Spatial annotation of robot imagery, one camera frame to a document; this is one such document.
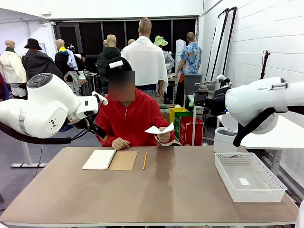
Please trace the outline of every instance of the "orange pencil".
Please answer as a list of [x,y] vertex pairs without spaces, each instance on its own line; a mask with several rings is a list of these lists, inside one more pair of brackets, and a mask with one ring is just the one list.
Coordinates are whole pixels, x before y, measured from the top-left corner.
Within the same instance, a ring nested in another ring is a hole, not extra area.
[[146,162],[147,162],[147,152],[146,152],[146,155],[144,156],[144,162],[143,162],[143,170],[144,170],[144,168],[146,167]]

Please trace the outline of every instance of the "white jacket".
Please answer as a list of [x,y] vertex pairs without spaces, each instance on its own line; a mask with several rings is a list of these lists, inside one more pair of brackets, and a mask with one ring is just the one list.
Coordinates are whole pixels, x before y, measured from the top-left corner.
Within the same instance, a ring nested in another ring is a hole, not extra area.
[[5,51],[0,56],[0,72],[6,83],[26,83],[27,74],[20,56],[11,51]]
[[162,90],[167,93],[168,75],[162,49],[147,37],[139,37],[121,53],[135,71],[135,85],[143,86],[165,81]]

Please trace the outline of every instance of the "white basket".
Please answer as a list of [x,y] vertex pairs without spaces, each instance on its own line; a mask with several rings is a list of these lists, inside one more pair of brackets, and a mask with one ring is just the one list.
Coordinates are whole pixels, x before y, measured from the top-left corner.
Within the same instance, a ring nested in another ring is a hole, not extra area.
[[281,202],[287,187],[254,153],[215,153],[215,166],[234,202]]

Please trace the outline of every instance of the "green hat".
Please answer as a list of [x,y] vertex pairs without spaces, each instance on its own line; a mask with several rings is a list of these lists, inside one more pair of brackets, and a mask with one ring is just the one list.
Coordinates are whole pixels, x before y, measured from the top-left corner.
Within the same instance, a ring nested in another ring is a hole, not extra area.
[[161,36],[156,36],[155,37],[155,41],[154,44],[156,46],[162,45],[162,46],[166,46],[168,44],[168,42]]

